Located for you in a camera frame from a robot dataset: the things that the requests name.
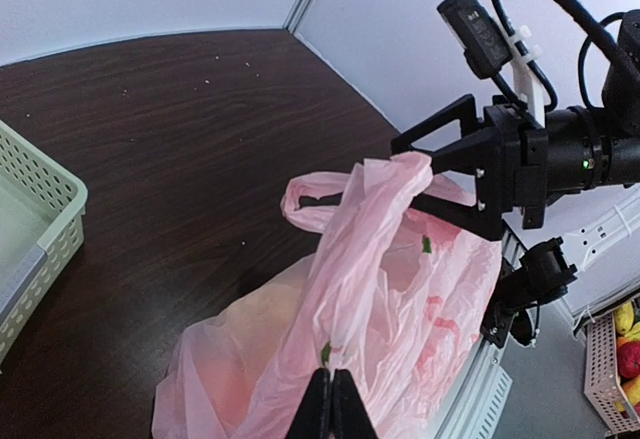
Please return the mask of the pink plastic bag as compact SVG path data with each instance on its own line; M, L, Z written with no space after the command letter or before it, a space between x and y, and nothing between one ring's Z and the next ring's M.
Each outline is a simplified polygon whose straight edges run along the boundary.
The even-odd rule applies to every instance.
M184 330L158 384L156 438L282 438L313 373L348 371L378 438L416 438L479 339L501 246L419 212L469 204L427 155L292 179L281 210L317 250Z

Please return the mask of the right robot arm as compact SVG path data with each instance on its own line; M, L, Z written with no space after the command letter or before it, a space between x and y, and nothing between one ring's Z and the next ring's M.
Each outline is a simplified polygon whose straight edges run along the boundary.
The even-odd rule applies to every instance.
M504 38L486 9L477 4L443 2L438 8L443 20L461 41L464 56L481 79L498 79L500 69L514 59L511 43ZM493 105L476 117L475 98L464 95L391 141L393 153L416 151L432 157L435 173L453 171L474 175L473 206L429 194L416 196L411 208L434 215L483 239L502 239L502 215L514 207L522 209L523 228L540 229L546 208L558 198L601 186L639 183L639 135L621 128L623 112L636 113L639 99L623 100L621 73L613 63L613 79L606 81L605 99L620 99L603 108L571 107L544 112L545 126L529 114L528 104L516 104L494 96ZM461 138L435 151L413 147L428 134L458 120ZM578 268L562 256L565 239L552 238L524 254L524 265L507 267L499 279L481 323L481 334L503 347L519 313L553 302L568 292Z

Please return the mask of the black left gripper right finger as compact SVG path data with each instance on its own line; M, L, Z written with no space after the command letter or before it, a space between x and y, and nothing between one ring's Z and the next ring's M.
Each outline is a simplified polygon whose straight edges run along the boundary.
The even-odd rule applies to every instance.
M351 373L335 371L331 386L331 434L337 439L375 439L368 416Z

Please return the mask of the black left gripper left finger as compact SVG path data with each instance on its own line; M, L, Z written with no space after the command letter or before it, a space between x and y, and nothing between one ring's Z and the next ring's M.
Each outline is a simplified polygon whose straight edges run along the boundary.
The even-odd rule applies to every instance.
M327 439L331 432L332 380L326 368L312 374L286 439Z

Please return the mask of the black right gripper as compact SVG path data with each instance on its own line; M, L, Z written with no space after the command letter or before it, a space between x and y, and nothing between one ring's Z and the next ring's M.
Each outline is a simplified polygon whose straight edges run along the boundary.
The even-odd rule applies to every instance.
M415 146L417 141L454 121L459 122L459 140L433 150ZM475 98L465 94L392 139L391 153L478 153L475 163L453 156L432 157L434 174L456 171L475 176L473 205L420 193L410 207L488 241L499 241L503 234L502 215L515 208L521 210L523 228L535 229L544 224L548 145L547 131L532 125L513 106L484 107L479 129Z

